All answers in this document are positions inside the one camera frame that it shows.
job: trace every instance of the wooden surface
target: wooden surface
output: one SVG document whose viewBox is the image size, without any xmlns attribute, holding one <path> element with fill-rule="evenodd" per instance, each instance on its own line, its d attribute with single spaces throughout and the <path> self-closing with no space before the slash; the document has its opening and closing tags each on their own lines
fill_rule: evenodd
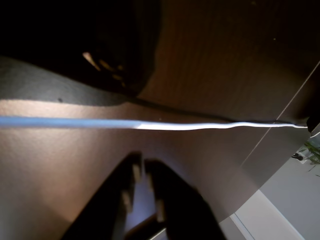
<svg viewBox="0 0 320 240">
<path fill-rule="evenodd" d="M 161 5 L 156 69 L 140 98 L 239 120 L 298 121 L 312 113 L 319 71 L 299 90 L 320 60 L 315 1 L 164 0 Z M 132 103 L 108 106 L 114 105 L 112 94 L 24 66 L 1 58 L 1 115 L 208 121 Z M 249 127 L 2 129 L 0 134 L 3 239 L 59 239 L 132 150 L 164 160 L 198 188 L 220 222 L 309 137 L 304 129 Z"/>
</svg>

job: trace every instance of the white cable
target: white cable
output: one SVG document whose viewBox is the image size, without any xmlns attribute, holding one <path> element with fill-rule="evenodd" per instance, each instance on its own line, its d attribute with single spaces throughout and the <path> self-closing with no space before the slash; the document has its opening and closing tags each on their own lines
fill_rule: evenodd
<svg viewBox="0 0 320 240">
<path fill-rule="evenodd" d="M 103 128 L 103 129 L 141 129 L 164 131 L 189 131 L 200 129 L 230 129 L 235 127 L 305 129 L 290 123 L 168 123 L 122 119 L 50 118 L 0 116 L 0 128 Z"/>
</svg>

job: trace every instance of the wall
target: wall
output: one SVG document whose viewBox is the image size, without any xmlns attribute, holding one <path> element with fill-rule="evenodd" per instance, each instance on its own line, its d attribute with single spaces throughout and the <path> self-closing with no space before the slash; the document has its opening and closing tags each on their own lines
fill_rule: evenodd
<svg viewBox="0 0 320 240">
<path fill-rule="evenodd" d="M 240 220 L 249 232 L 249 239 L 304 240 L 260 190 L 230 217 Z"/>
<path fill-rule="evenodd" d="M 220 222 L 219 225 L 227 240 L 246 240 L 230 217 Z"/>
<path fill-rule="evenodd" d="M 261 191 L 306 240 L 318 240 L 320 167 L 289 159 Z"/>
</svg>

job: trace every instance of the white wall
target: white wall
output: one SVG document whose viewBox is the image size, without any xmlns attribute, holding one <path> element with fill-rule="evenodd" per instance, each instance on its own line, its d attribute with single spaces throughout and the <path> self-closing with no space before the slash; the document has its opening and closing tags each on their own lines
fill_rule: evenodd
<svg viewBox="0 0 320 240">
<path fill-rule="evenodd" d="M 303 237 L 258 190 L 235 215 L 255 240 L 303 240 Z"/>
<path fill-rule="evenodd" d="M 320 239 L 320 166 L 289 159 L 261 188 L 306 240 Z"/>
<path fill-rule="evenodd" d="M 246 240 L 230 217 L 220 222 L 219 225 L 227 240 Z"/>
</svg>

